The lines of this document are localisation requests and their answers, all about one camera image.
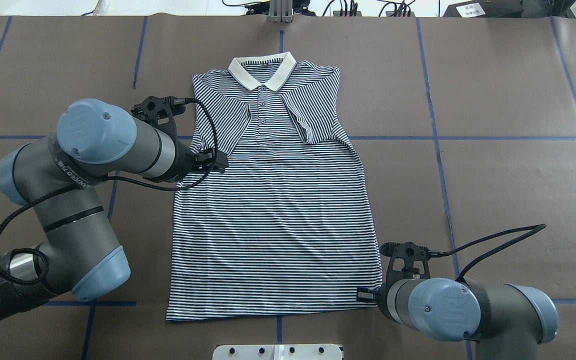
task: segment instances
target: white label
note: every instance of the white label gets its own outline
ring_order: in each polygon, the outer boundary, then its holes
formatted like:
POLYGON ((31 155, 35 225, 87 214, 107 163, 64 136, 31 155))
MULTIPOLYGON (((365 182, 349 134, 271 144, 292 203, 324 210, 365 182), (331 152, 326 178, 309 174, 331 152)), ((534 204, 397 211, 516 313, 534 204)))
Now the white label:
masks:
POLYGON ((457 11, 462 18, 475 18, 475 16, 486 15, 484 9, 482 9, 482 5, 478 2, 457 6, 457 11))

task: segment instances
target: ur logo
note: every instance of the ur logo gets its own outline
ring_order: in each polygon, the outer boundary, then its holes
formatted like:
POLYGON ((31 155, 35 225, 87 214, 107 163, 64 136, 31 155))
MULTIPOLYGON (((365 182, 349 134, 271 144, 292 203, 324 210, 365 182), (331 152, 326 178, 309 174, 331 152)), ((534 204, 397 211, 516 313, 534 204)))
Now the ur logo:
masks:
POLYGON ((72 127, 72 134, 78 139, 86 139, 90 136, 90 126, 87 121, 77 121, 72 127))
POLYGON ((445 316, 443 321, 448 324, 461 324, 466 322, 466 299, 460 297, 445 296, 442 306, 445 316))

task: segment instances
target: black band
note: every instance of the black band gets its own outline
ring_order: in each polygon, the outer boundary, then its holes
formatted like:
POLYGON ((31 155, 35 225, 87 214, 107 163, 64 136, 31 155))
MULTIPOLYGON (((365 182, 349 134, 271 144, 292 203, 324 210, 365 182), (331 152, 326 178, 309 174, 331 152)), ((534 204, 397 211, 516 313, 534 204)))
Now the black band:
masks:
MULTIPOLYGON (((39 251, 39 248, 41 248, 42 244, 38 244, 37 246, 34 247, 34 250, 39 251)), ((37 255, 33 255, 32 256, 32 266, 34 266, 34 271, 37 274, 41 274, 42 273, 42 267, 41 265, 39 265, 39 256, 37 255)), ((48 290, 49 292, 51 292, 52 294, 55 294, 55 296, 59 296, 61 294, 63 294, 63 292, 59 292, 57 290, 54 289, 54 287, 52 287, 48 281, 46 281, 47 276, 45 276, 44 278, 41 279, 41 285, 43 285, 43 287, 48 290)))
POLYGON ((94 187, 102 182, 98 179, 90 176, 80 169, 71 157, 62 149, 62 147, 57 142, 57 136, 50 135, 48 139, 48 147, 50 148, 50 154, 57 167, 63 171, 63 173, 68 176, 73 183, 75 183, 80 189, 86 189, 89 187, 94 187))
POLYGON ((103 210, 104 210, 103 206, 97 206, 97 207, 93 207, 93 208, 88 209, 88 210, 83 210, 82 212, 78 212, 74 215, 70 215, 67 218, 60 219, 60 220, 55 221, 53 223, 49 223, 48 225, 43 227, 43 232, 47 233, 49 231, 55 230, 56 228, 59 228, 60 226, 70 224, 73 221, 78 221, 79 219, 85 218, 87 216, 103 212, 103 210))
POLYGON ((151 170, 153 168, 153 166, 155 166, 155 164, 157 164, 157 162, 160 161, 160 157, 162 156, 162 148, 163 148, 162 135, 160 135, 160 132, 158 132, 156 129, 155 129, 155 134, 157 134, 157 140, 159 141, 159 149, 157 151, 157 156, 155 157, 155 161, 153 161, 152 164, 150 164, 150 166, 146 167, 142 171, 137 171, 135 174, 146 173, 146 171, 151 170))
MULTIPOLYGON (((6 271, 8 273, 10 273, 10 256, 11 253, 5 253, 0 256, 0 264, 6 264, 6 271)), ((17 313, 27 312, 46 303, 44 300, 31 301, 30 299, 27 299, 15 289, 15 285, 12 282, 2 278, 1 276, 0 300, 17 313)))
POLYGON ((478 342, 483 339, 487 339, 492 324, 492 313, 490 312, 490 299, 488 296, 488 292, 484 288, 484 285, 480 284, 479 282, 468 278, 465 282, 468 285, 470 291, 474 294, 477 302, 479 304, 479 309, 481 310, 481 317, 479 320, 479 326, 474 333, 471 333, 470 337, 465 338, 466 340, 471 340, 474 342, 478 342))

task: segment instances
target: metal bracket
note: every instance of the metal bracket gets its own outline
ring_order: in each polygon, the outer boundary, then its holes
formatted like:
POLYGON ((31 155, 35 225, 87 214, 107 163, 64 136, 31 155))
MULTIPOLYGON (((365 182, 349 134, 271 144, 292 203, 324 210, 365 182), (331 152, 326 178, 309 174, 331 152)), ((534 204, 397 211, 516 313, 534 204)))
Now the metal bracket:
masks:
POLYGON ((292 23, 293 17, 293 0, 270 0, 271 23, 292 23))
POLYGON ((338 344, 220 345, 212 360, 343 360, 344 347, 338 344))

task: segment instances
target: blue cap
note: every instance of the blue cap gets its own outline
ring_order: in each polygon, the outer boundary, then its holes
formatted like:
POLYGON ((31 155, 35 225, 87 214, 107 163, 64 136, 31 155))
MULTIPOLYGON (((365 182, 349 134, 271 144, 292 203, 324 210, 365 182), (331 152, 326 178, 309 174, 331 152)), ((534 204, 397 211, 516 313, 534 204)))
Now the blue cap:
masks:
POLYGON ((107 294, 130 278, 130 267, 124 253, 124 247, 119 246, 106 255, 99 264, 84 275, 72 288, 72 294, 78 301, 91 301, 107 294))
POLYGON ((546 344, 553 341, 557 336, 557 328, 560 326, 560 315, 555 304, 542 290, 529 286, 506 284, 519 290, 530 301, 541 322, 541 341, 538 344, 546 344))
POLYGON ((25 147, 21 146, 17 150, 9 153, 0 160, 0 191, 7 196, 10 201, 17 205, 27 205, 26 201, 17 191, 15 186, 15 180, 13 178, 13 173, 15 169, 15 160, 17 159, 18 153, 25 147))
POLYGON ((133 147, 135 139, 135 119, 121 107, 95 98, 73 102, 57 124, 59 146, 87 164, 114 162, 133 147))
POLYGON ((465 333, 472 335, 482 317, 477 298, 468 287, 441 277, 430 278, 413 289, 408 312, 419 331, 444 342, 459 342, 465 333))

